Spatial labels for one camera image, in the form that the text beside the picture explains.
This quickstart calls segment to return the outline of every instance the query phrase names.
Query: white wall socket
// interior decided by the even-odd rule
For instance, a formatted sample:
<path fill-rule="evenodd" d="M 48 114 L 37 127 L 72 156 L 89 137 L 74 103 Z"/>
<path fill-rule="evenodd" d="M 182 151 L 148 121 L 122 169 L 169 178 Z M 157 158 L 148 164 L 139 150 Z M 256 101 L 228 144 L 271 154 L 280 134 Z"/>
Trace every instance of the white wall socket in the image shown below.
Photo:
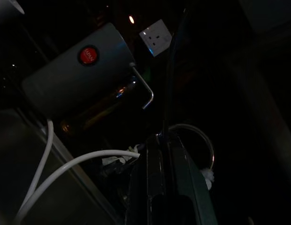
<path fill-rule="evenodd" d="M 139 35 L 154 57 L 168 49 L 172 40 L 172 36 L 162 20 L 158 20 Z"/>

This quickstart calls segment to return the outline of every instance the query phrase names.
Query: wall socket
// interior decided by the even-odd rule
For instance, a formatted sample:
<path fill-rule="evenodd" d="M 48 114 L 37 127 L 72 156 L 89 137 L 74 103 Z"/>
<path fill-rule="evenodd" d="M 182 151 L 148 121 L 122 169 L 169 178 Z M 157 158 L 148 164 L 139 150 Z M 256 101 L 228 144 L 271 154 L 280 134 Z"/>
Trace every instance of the wall socket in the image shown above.
<path fill-rule="evenodd" d="M 153 23 L 139 35 L 154 57 L 168 49 L 172 40 L 172 36 L 162 20 Z"/>

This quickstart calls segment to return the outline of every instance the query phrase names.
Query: orange light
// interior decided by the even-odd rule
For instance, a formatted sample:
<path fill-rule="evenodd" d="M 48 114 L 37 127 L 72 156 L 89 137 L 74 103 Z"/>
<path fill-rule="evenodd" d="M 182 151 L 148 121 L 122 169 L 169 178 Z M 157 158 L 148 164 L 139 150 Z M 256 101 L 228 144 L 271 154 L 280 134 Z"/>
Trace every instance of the orange light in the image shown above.
<path fill-rule="evenodd" d="M 129 16 L 129 20 L 130 20 L 130 22 L 132 23 L 132 24 L 134 24 L 134 19 L 133 19 L 133 17 L 130 15 Z"/>

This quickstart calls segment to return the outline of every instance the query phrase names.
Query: metal handle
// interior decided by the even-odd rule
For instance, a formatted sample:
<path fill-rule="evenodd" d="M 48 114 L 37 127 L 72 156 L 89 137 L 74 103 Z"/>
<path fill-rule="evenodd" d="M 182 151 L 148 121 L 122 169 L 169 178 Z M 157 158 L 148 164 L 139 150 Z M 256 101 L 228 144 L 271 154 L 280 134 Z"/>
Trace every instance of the metal handle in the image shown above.
<path fill-rule="evenodd" d="M 132 68 L 134 74 L 136 75 L 136 77 L 139 79 L 139 81 L 141 81 L 141 83 L 144 85 L 144 87 L 148 90 L 148 92 L 151 94 L 151 98 L 147 101 L 147 103 L 142 107 L 142 109 L 146 109 L 151 102 L 153 102 L 154 99 L 154 92 L 152 91 L 152 89 L 149 87 L 149 85 L 146 83 L 146 81 L 142 78 L 142 76 L 140 75 L 140 73 L 136 70 L 135 68 L 135 63 L 131 62 L 130 67 Z"/>

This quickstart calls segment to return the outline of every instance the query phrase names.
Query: white power cord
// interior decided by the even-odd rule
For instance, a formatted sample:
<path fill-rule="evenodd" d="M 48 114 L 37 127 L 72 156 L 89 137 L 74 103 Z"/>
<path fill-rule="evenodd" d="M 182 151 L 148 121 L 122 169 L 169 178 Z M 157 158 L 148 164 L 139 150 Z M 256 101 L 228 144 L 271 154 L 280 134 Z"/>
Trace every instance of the white power cord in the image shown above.
<path fill-rule="evenodd" d="M 31 195 L 34 193 L 39 178 L 42 174 L 43 168 L 46 164 L 46 160 L 50 154 L 51 148 L 52 148 L 52 144 L 53 144 L 53 138 L 54 138 L 54 125 L 53 122 L 51 120 L 47 120 L 47 142 L 46 142 L 46 149 L 44 150 L 43 156 L 39 162 L 38 168 L 35 172 L 34 178 L 32 180 L 32 183 L 29 187 L 29 190 L 27 192 L 27 195 L 25 196 L 23 203 L 19 209 L 19 211 L 21 210 L 21 208 L 25 205 L 25 203 L 28 201 L 28 199 L 31 197 Z"/>
<path fill-rule="evenodd" d="M 23 218 L 28 214 L 32 206 L 35 202 L 40 198 L 40 196 L 45 192 L 45 190 L 63 173 L 65 173 L 71 167 L 86 161 L 91 158 L 96 157 L 105 157 L 105 156 L 128 156 L 133 158 L 138 158 L 139 153 L 130 152 L 130 151 L 122 151 L 122 150 L 101 150 L 101 151 L 94 151 L 91 153 L 87 153 L 85 155 L 79 156 L 53 172 L 38 188 L 37 190 L 31 195 L 31 197 L 27 200 L 27 202 L 23 205 L 23 207 L 18 211 L 17 216 L 15 218 L 15 223 L 20 224 Z"/>

